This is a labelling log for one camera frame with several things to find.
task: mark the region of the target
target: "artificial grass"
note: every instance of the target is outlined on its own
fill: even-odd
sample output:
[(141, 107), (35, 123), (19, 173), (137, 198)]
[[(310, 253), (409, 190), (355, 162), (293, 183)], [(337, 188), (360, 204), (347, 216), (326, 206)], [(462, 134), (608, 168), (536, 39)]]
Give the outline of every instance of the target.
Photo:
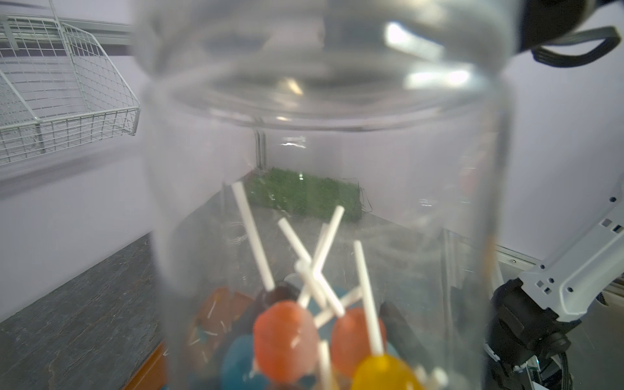
[(273, 168), (248, 178), (245, 188), (249, 202), (262, 207), (329, 220), (336, 206), (341, 205), (343, 220), (362, 218), (357, 184)]

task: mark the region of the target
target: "orange lollipop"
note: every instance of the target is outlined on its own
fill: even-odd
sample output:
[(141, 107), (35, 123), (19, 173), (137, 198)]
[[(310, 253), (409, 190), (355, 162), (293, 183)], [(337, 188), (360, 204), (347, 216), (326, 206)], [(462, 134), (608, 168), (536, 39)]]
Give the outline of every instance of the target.
[(312, 314), (294, 301), (275, 303), (253, 325), (253, 352), (260, 371), (278, 383), (312, 372), (319, 337)]
[[(386, 327), (381, 320), (378, 321), (383, 345), (386, 345)], [(330, 350), (334, 367), (342, 375), (353, 378), (359, 364), (371, 355), (364, 309), (349, 309), (336, 320), (331, 332)]]

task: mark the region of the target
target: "white wire basket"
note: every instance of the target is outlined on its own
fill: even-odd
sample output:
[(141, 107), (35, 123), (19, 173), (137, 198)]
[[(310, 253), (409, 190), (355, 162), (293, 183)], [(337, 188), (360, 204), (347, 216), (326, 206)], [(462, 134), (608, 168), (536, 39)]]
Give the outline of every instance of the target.
[(0, 24), (0, 165), (122, 134), (139, 102), (95, 37), (55, 19)]

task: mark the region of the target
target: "white wall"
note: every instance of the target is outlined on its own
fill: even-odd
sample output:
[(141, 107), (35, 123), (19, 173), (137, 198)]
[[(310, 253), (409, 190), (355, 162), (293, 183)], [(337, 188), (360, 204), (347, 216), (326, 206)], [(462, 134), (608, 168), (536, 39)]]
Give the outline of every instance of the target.
[[(146, 75), (112, 60), (138, 94)], [(0, 167), (0, 321), (151, 230), (145, 131)]]
[[(609, 25), (624, 35), (621, 2), (581, 28)], [(525, 53), (505, 76), (517, 106), (499, 244), (543, 260), (591, 223), (624, 172), (624, 44), (572, 69)]]

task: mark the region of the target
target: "lollipop stick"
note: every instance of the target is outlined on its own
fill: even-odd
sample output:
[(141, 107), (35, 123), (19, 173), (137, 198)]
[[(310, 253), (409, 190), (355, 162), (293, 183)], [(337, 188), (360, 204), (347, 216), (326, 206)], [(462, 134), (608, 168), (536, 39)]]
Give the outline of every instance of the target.
[(440, 367), (436, 367), (431, 370), (431, 374), (425, 383), (427, 390), (439, 390), (444, 389), (449, 384), (449, 377), (446, 372)]
[(288, 220), (286, 218), (282, 218), (277, 224), (280, 227), (282, 233), (284, 233), (284, 236), (286, 236), (288, 242), (290, 242), (290, 245), (295, 250), (297, 256), (299, 256), (299, 258), (305, 261), (309, 266), (312, 265), (312, 257), (310, 257), (308, 250), (305, 246), (303, 246), (303, 243), (299, 239), (299, 236), (297, 235), (297, 233), (295, 233), (293, 227), (290, 226)]
[(321, 274), (314, 274), (313, 277), (316, 280), (316, 282), (319, 284), (321, 289), (323, 290), (323, 293), (325, 294), (329, 302), (329, 307), (334, 311), (334, 313), (336, 313), (336, 316), (337, 317), (344, 316), (344, 306), (340, 303), (340, 299), (338, 299), (338, 295), (336, 295), (336, 293), (334, 292), (334, 289), (329, 285), (329, 283), (327, 282), (327, 279), (325, 279), (325, 276), (323, 276), (323, 274), (321, 273)]
[(323, 390), (331, 390), (331, 358), (329, 356), (329, 343), (327, 340), (321, 340), (318, 343), (318, 371), (321, 375), (321, 388)]
[(381, 356), (384, 354), (384, 345), (381, 339), (377, 309), (375, 308), (375, 300), (373, 299), (371, 280), (368, 278), (362, 243), (359, 240), (355, 240), (353, 242), (353, 249), (356, 266), (358, 268), (359, 285), (362, 288), (362, 303), (364, 305), (366, 330), (368, 331), (368, 341), (371, 345), (371, 354), (373, 356)]
[[(353, 305), (355, 302), (359, 301), (362, 298), (362, 289), (357, 286), (353, 288), (351, 291), (343, 295), (340, 298), (340, 303), (344, 308), (348, 308)], [(326, 308), (322, 312), (318, 313), (316, 317), (314, 317), (314, 325), (316, 329), (324, 326), (326, 323), (330, 322), (334, 317), (334, 311), (331, 308)]]
[[(307, 290), (310, 291), (314, 296), (314, 300), (317, 302), (318, 306), (324, 309), (327, 306), (327, 298), (325, 297), (325, 292), (319, 285), (318, 280), (312, 274), (312, 270), (310, 269), (310, 267), (306, 264), (305, 261), (298, 260), (295, 263), (295, 271), (299, 274), (301, 280), (303, 280), (303, 282), (305, 283), (305, 287), (307, 287)], [(307, 307), (307, 305), (303, 306), (301, 304), (300, 306), (304, 309)]]
[(334, 215), (331, 216), (329, 226), (327, 227), (327, 234), (325, 234), (325, 238), (323, 239), (323, 243), (318, 250), (317, 256), (314, 257), (312, 272), (314, 272), (315, 274), (320, 273), (323, 269), (323, 265), (325, 265), (325, 260), (327, 260), (327, 254), (329, 253), (331, 244), (334, 243), (334, 238), (336, 237), (336, 232), (338, 231), (338, 225), (340, 225), (340, 219), (342, 219), (343, 214), (344, 207), (336, 206), (336, 210), (334, 210)]
[(251, 214), (251, 208), (249, 202), (247, 202), (247, 196), (245, 195), (245, 188), (241, 182), (232, 184), (232, 190), (234, 191), (234, 199), (240, 211), (240, 215), (243, 218), (243, 224), (245, 224), (245, 230), (249, 237), (249, 244), (251, 245), (251, 252), (258, 265), (258, 271), (260, 271), (260, 278), (265, 286), (266, 291), (273, 291), (275, 289), (275, 281), (271, 274), (271, 268), (266, 260), (265, 250), (262, 248), (262, 242), (260, 241), (260, 235), (256, 228), (256, 223), (253, 220)]
[(416, 368), (414, 368), (414, 375), (420, 383), (427, 382), (427, 371), (425, 370), (425, 367), (421, 366), (420, 364), (418, 364)]
[(318, 235), (318, 240), (316, 241), (316, 247), (314, 248), (313, 258), (318, 256), (318, 251), (321, 249), (321, 245), (323, 244), (323, 240), (325, 239), (325, 234), (327, 234), (327, 227), (329, 225), (325, 222), (321, 225), (321, 233)]
[[(323, 243), (323, 240), (325, 239), (325, 236), (327, 235), (328, 226), (329, 225), (327, 223), (323, 223), (323, 225), (321, 226), (321, 234), (319, 234), (318, 241), (316, 242), (316, 248), (314, 249), (314, 258), (316, 258), (318, 251), (321, 247), (321, 244)], [(306, 286), (304, 286), (301, 289), (301, 293), (299, 294), (297, 303), (302, 308), (307, 308), (308, 305), (310, 304), (310, 290)]]

